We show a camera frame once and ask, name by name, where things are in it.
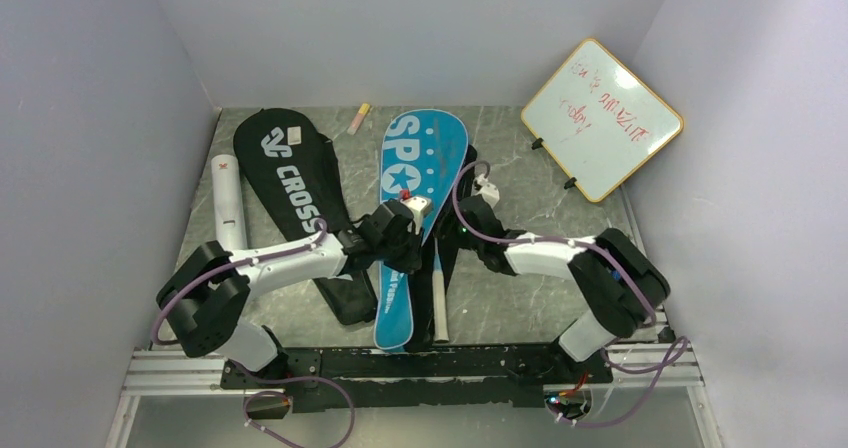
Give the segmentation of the blue white badminton racket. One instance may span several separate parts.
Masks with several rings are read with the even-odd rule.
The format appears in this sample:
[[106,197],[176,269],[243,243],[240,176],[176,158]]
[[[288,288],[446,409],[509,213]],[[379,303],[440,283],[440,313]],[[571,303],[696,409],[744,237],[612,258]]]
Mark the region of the blue white badminton racket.
[[446,309],[446,290],[438,240],[434,240],[434,262],[432,272],[433,325],[435,344],[449,342],[449,329]]

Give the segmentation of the blue racket cover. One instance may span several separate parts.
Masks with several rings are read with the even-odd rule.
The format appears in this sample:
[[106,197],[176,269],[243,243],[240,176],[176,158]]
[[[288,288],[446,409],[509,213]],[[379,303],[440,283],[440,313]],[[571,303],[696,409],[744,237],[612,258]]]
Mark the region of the blue racket cover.
[[440,109],[415,109],[398,115],[382,140],[379,200],[402,195],[423,196],[433,203],[424,220],[422,266],[411,274],[379,263],[379,298],[374,343],[388,353],[413,353],[434,344],[432,272],[434,240],[445,279],[445,290],[459,251],[452,226],[444,225],[452,213],[449,195],[461,169],[476,157],[469,149],[465,124]]

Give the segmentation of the black racket cover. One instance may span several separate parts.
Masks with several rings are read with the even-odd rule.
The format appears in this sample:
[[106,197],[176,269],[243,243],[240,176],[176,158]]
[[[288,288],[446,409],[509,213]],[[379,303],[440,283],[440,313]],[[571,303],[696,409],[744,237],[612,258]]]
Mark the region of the black racket cover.
[[285,108],[262,109],[235,130],[233,150],[241,173],[283,237],[352,226],[333,142],[309,118]]

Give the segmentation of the white shuttlecock tube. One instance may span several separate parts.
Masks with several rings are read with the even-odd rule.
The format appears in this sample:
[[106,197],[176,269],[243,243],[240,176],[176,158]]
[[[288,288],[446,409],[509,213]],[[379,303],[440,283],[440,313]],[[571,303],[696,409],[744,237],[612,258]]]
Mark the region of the white shuttlecock tube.
[[244,250],[248,243],[237,158],[219,154],[210,167],[216,239],[227,251]]

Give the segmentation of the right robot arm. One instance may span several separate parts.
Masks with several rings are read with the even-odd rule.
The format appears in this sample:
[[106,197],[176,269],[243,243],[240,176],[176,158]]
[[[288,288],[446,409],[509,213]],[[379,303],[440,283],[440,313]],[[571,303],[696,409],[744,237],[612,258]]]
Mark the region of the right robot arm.
[[582,294],[587,311],[558,336],[559,349],[549,357],[561,382],[576,381],[590,357],[654,323],[656,308],[670,295],[664,275],[618,228],[588,237],[540,236],[504,228],[491,195],[460,199],[452,192],[451,204],[468,248],[490,271],[571,280]]

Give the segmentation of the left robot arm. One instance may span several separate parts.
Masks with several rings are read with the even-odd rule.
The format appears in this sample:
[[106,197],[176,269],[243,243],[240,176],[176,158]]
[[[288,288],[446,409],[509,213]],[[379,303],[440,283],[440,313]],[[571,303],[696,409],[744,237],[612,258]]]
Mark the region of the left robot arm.
[[258,386],[274,387],[289,372],[289,356],[270,329],[243,319],[245,306],[277,289],[353,275],[375,263],[416,271],[433,210],[430,199],[408,196],[381,203],[351,228],[333,232],[317,219],[315,233],[263,249],[227,251],[217,241],[204,243],[157,294],[152,341],[163,344],[159,330],[168,324],[187,357],[222,355]]

